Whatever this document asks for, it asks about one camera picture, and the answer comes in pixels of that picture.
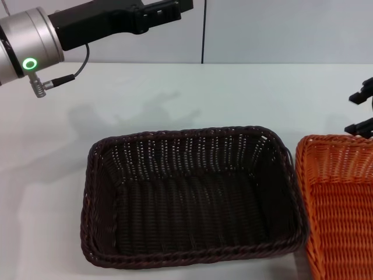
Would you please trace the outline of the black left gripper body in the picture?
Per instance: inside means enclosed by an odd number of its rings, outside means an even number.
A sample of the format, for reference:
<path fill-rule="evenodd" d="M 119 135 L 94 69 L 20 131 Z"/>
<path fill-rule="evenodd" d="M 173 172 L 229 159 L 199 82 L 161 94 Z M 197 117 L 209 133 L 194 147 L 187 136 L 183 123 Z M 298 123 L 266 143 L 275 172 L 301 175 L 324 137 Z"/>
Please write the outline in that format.
<path fill-rule="evenodd" d="M 135 33 L 136 21 L 143 15 L 141 0 L 92 0 L 50 14 L 64 51 L 117 33 Z"/>

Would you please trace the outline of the dark brown wicker basket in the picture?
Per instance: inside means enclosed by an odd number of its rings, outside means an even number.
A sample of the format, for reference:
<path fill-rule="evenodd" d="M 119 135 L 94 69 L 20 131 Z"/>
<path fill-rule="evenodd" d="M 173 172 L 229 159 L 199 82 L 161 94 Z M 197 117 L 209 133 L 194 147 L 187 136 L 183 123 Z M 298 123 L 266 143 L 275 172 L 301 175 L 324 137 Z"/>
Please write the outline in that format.
<path fill-rule="evenodd" d="M 141 132 L 89 151 L 80 239 L 95 266 L 274 257 L 308 236 L 290 151 L 267 128 Z"/>

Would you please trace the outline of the orange wicker basket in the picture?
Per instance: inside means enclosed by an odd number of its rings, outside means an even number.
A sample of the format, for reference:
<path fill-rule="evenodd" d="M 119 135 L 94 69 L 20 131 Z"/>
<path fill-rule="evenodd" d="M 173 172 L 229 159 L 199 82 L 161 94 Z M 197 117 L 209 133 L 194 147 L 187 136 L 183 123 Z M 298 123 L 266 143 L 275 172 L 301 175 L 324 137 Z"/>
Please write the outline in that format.
<path fill-rule="evenodd" d="M 309 219 L 314 280 L 373 280 L 373 141 L 305 136 L 295 170 Z"/>

